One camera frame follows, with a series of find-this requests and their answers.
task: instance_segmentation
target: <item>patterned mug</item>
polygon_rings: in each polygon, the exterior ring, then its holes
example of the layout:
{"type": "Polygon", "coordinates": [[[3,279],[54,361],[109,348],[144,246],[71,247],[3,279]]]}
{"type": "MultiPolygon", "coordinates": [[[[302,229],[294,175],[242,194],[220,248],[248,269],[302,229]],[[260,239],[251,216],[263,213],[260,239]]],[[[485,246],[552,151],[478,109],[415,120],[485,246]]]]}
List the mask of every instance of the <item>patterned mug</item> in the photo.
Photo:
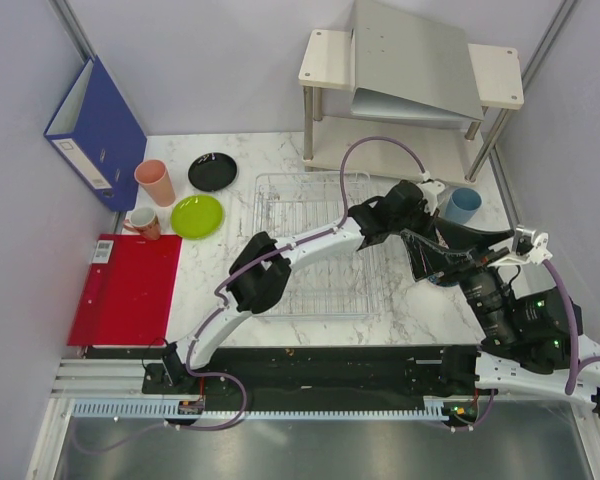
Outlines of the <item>patterned mug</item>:
{"type": "Polygon", "coordinates": [[[122,224],[125,230],[139,233],[147,240],[160,238],[160,222],[158,215],[150,207],[135,210],[122,224]]]}

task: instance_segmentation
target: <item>mug handle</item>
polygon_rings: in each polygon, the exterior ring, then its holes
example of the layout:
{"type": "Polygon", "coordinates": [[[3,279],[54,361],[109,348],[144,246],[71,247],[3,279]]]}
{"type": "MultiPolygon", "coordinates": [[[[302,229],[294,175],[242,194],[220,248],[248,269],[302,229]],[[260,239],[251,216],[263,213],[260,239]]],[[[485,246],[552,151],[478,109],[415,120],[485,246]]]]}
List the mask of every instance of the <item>mug handle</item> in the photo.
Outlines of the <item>mug handle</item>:
{"type": "Polygon", "coordinates": [[[124,222],[122,222],[122,228],[124,228],[125,230],[129,230],[133,233],[140,233],[138,230],[131,226],[131,222],[129,220],[125,220],[124,222]]]}

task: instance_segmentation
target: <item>blue binder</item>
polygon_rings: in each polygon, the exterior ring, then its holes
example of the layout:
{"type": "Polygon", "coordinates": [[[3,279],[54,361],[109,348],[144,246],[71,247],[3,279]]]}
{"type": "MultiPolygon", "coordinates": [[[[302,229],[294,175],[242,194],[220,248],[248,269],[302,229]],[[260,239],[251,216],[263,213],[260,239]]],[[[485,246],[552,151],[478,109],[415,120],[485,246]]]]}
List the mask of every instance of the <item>blue binder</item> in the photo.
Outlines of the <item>blue binder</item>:
{"type": "Polygon", "coordinates": [[[147,137],[98,57],[85,62],[44,136],[102,203],[133,210],[147,137]]]}

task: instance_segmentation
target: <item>white label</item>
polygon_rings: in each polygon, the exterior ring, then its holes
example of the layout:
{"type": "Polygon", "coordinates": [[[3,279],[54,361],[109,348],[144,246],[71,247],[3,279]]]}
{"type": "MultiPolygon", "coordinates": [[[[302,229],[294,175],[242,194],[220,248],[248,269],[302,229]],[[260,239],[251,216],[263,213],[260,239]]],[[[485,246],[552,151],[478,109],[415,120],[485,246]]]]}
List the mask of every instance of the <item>white label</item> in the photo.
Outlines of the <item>white label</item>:
{"type": "Polygon", "coordinates": [[[98,240],[91,263],[109,263],[109,257],[111,257],[112,250],[113,240],[98,240]]]}
{"type": "Polygon", "coordinates": [[[102,176],[100,171],[91,163],[82,149],[73,140],[53,140],[62,154],[71,162],[84,178],[96,190],[111,188],[111,184],[102,176]]]}

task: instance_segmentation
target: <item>white shelf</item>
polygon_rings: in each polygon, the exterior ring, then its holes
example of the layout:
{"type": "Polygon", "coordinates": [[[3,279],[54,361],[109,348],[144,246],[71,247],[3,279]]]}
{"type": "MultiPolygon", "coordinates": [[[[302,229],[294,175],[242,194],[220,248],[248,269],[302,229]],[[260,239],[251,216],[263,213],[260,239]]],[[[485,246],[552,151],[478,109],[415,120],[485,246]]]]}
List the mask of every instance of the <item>white shelf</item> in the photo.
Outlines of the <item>white shelf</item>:
{"type": "MultiPolygon", "coordinates": [[[[350,118],[324,117],[313,124],[314,157],[307,167],[337,170],[342,155],[355,141],[370,135],[400,140],[422,159],[433,178],[454,185],[467,185],[464,178],[482,146],[480,132],[468,141],[460,130],[441,130],[350,118]]],[[[388,142],[360,145],[349,157],[347,170],[391,178],[419,179],[419,170],[409,154],[388,142]]]]}
{"type": "MultiPolygon", "coordinates": [[[[524,103],[518,51],[469,44],[469,55],[483,107],[519,110],[524,103]]],[[[298,74],[300,85],[352,91],[351,33],[314,30],[298,74]]]]}

